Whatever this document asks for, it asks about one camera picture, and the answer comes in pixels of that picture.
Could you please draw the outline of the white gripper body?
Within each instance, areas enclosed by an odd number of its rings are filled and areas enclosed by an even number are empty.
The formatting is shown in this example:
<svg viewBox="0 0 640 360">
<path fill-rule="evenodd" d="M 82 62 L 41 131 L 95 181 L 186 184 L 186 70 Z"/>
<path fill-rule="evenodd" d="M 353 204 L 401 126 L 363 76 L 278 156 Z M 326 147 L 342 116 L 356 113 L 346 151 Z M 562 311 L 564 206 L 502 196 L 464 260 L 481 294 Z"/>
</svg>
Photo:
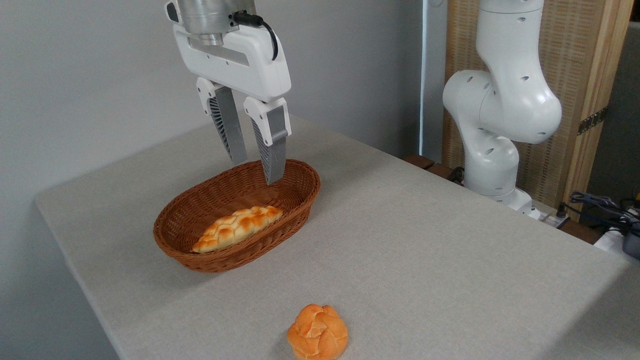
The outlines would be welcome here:
<svg viewBox="0 0 640 360">
<path fill-rule="evenodd" d="M 272 60 L 273 43 L 265 28 L 241 25 L 224 34 L 218 46 L 204 45 L 178 24 L 173 32 L 185 66 L 199 77 L 263 102 L 278 100 L 291 89 L 284 52 Z"/>
</svg>

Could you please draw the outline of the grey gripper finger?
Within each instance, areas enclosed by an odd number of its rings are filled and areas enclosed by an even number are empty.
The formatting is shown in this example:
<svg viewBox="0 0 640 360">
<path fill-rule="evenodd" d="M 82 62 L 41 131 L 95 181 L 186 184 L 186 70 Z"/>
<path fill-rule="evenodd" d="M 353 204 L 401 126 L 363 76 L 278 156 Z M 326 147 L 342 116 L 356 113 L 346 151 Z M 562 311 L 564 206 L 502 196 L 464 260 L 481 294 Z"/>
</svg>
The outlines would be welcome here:
<svg viewBox="0 0 640 360">
<path fill-rule="evenodd" d="M 231 162 L 238 166 L 247 161 L 247 151 L 232 89 L 203 77 L 198 78 L 196 88 L 202 108 L 213 120 Z"/>
<path fill-rule="evenodd" d="M 266 183 L 282 178 L 286 164 L 286 138 L 291 135 L 290 114 L 284 98 L 265 103 L 247 96 L 243 103 L 249 114 L 260 153 Z"/>
</svg>

